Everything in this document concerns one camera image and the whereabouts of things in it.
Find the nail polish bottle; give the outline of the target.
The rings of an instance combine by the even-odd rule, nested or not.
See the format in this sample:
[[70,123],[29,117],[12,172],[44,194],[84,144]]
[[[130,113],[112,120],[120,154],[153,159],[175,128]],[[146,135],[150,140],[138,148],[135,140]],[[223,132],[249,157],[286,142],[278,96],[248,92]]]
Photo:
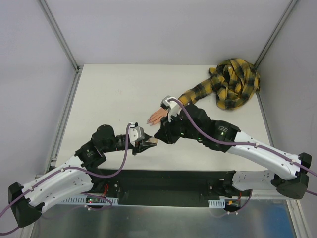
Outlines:
[[159,140],[154,138],[154,137],[151,137],[146,142],[153,143],[153,144],[158,144]]

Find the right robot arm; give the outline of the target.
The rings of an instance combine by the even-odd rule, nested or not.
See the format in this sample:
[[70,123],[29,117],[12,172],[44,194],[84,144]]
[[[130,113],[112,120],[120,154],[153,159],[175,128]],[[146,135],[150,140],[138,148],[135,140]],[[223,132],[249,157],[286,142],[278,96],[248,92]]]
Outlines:
[[291,154],[266,145],[233,124],[210,119],[195,105],[162,118],[155,138],[166,144],[174,144],[180,138],[193,139],[211,150],[238,155],[265,168],[229,172],[221,182],[225,196],[250,189],[275,189],[285,197],[301,199],[307,192],[311,155]]

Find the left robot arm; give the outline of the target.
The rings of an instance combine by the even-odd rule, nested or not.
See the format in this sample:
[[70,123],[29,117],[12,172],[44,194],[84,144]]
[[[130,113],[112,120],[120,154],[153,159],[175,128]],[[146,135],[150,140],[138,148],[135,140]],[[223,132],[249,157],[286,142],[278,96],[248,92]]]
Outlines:
[[158,140],[144,133],[137,123],[128,124],[123,135],[115,135],[110,125],[101,125],[91,139],[62,165],[43,176],[8,188],[8,205],[19,228],[37,221],[54,205],[73,195],[104,189],[104,176],[98,166],[106,161],[107,152],[128,150],[133,155],[156,146]]

